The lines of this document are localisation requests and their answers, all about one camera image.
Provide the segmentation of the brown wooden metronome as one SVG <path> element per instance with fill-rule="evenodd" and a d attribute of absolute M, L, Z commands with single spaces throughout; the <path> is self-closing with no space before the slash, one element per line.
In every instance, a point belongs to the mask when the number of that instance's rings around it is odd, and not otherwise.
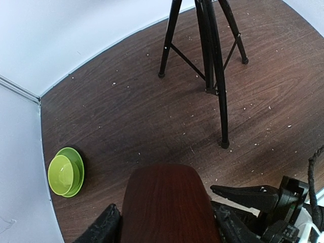
<path fill-rule="evenodd" d="M 132 172 L 121 214 L 119 242 L 221 242 L 211 200 L 190 166 Z"/>

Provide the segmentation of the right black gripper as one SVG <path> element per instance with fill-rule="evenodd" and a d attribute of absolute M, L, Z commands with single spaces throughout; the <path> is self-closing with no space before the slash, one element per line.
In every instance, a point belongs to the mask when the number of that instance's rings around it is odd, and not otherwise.
<path fill-rule="evenodd" d="M 297 242 L 303 238 L 300 227 L 310 233 L 305 240 L 316 242 L 323 232 L 323 207 L 316 200 L 305 203 L 310 195 L 305 182 L 284 176 L 279 188 L 212 185 L 210 189 L 234 203 L 259 210 L 253 232 L 261 242 Z"/>

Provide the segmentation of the black music stand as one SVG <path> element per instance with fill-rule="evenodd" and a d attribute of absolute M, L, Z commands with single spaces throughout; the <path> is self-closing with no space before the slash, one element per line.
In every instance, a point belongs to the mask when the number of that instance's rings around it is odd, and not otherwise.
<path fill-rule="evenodd" d="M 172 1 L 158 77 L 165 77 L 169 52 L 170 50 L 173 50 L 198 74 L 198 76 L 200 76 L 205 81 L 206 93 L 217 96 L 219 100 L 221 121 L 220 146 L 224 149 L 227 149 L 230 143 L 228 133 L 227 96 L 224 72 L 235 48 L 238 48 L 240 52 L 242 64 L 248 64 L 249 59 L 246 55 L 245 48 L 241 39 L 241 33 L 238 29 L 229 2 L 222 0 L 218 1 L 218 3 L 220 4 L 220 7 L 226 17 L 226 20 L 234 37 L 234 43 L 226 60 L 223 61 L 222 58 L 221 42 L 212 1 L 195 1 L 195 9 L 204 64 L 204 73 L 202 73 L 172 43 L 178 16 L 180 13 L 180 7 L 182 4 L 181 1 Z"/>

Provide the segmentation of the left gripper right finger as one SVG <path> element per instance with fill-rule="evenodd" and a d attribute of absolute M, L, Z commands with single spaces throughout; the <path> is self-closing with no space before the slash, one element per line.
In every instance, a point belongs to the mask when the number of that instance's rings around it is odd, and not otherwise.
<path fill-rule="evenodd" d="M 261 242 L 253 232 L 257 221 L 253 213 L 215 201 L 211 205 L 223 242 Z"/>

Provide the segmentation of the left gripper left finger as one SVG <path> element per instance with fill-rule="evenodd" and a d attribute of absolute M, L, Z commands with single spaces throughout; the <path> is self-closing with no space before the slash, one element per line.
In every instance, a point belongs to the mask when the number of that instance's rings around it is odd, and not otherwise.
<path fill-rule="evenodd" d="M 120 219 L 120 211 L 116 204 L 110 204 L 86 231 L 73 242 L 115 242 Z"/>

